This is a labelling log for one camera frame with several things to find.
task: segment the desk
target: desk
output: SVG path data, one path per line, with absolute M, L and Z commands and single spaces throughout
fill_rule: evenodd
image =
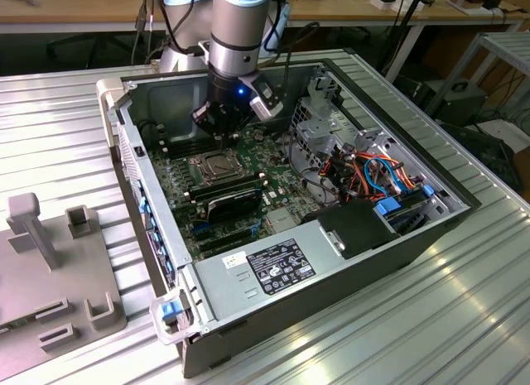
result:
M 528 16 L 521 12 L 501 15 L 468 16 L 452 7 L 449 0 L 436 0 L 413 15 L 401 49 L 387 72 L 386 78 L 393 82 L 425 26 L 451 25 L 500 25 L 507 24 L 507 31 L 517 31 Z M 320 21 L 322 26 L 391 26 L 395 11 L 379 10 L 369 0 L 291 0 L 291 20 L 288 26 L 303 26 L 309 21 Z
M 0 33 L 79 33 L 84 31 L 132 31 L 142 0 L 37 0 L 39 7 L 0 0 Z M 470 17 L 436 0 L 432 7 L 412 17 L 401 50 L 387 73 L 394 81 L 405 63 L 423 27 L 431 25 L 491 25 L 509 24 L 516 31 L 527 19 L 522 13 L 501 16 Z M 291 0 L 291 20 L 288 26 L 304 26 L 320 21 L 322 26 L 391 26 L 396 13 L 381 11 L 369 0 Z M 155 18 L 154 30 L 164 30 L 160 16 Z

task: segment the gray plastic bracket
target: gray plastic bracket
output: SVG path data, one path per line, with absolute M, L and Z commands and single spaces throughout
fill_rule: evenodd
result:
M 35 309 L 35 319 L 41 324 L 57 319 L 58 317 L 68 315 L 74 311 L 74 306 L 69 303 L 68 299 L 63 298 L 50 303 L 42 308 Z
M 113 298 L 109 292 L 105 292 L 105 299 L 107 300 L 107 310 L 100 312 L 97 312 L 97 310 L 92 307 L 89 300 L 84 300 L 86 315 L 94 330 L 101 330 L 112 325 L 120 316 L 120 312 L 116 309 Z
M 17 254 L 22 254 L 36 247 L 28 232 L 17 234 L 12 238 L 7 238 L 7 241 L 11 244 L 11 247 L 13 247 L 13 250 L 15 250 Z
M 53 330 L 38 335 L 39 346 L 45 352 L 49 352 L 52 349 L 68 344 L 77 337 L 78 332 L 71 323 L 55 327 Z
M 31 240 L 37 246 L 42 254 L 42 257 L 46 261 L 46 265 L 52 271 L 60 266 L 57 251 L 51 243 L 50 236 L 46 233 L 46 230 L 38 219 L 41 214 L 41 206 L 39 200 L 34 193 L 24 193 L 22 195 L 11 196 L 7 198 L 7 207 L 9 211 L 9 217 L 7 223 L 11 227 L 12 231 L 22 236 L 25 232 L 29 233 Z M 21 244 L 27 245 L 27 238 L 22 236 L 23 239 L 15 241 L 15 244 L 21 248 Z
M 82 238 L 95 231 L 95 227 L 92 224 L 93 219 L 90 218 L 86 205 L 67 209 L 65 215 L 68 219 L 68 229 L 72 234 L 72 238 Z

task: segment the power supply label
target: power supply label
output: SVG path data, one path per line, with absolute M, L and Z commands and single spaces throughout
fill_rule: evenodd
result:
M 250 254 L 247 261 L 270 296 L 316 274 L 294 238 Z

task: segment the cpu socket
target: cpu socket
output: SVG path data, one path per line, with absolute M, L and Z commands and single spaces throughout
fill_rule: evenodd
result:
M 207 185 L 243 175 L 243 168 L 232 151 L 205 153 L 191 159 L 190 164 L 200 168 Z

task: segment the slotted aluminum surface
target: slotted aluminum surface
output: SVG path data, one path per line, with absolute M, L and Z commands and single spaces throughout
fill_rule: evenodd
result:
M 97 79 L 148 68 L 0 79 L 0 210 L 17 190 L 39 193 L 45 217 L 95 207 L 129 319 L 123 331 L 7 383 L 530 382 L 528 205 L 360 58 L 320 51 L 297 59 L 324 57 L 471 190 L 480 210 L 409 267 L 185 381 L 175 348 L 157 341 L 147 315 L 153 293 L 94 94 Z M 355 101 L 344 105 L 373 125 Z
M 484 33 L 479 44 L 530 76 L 530 33 Z

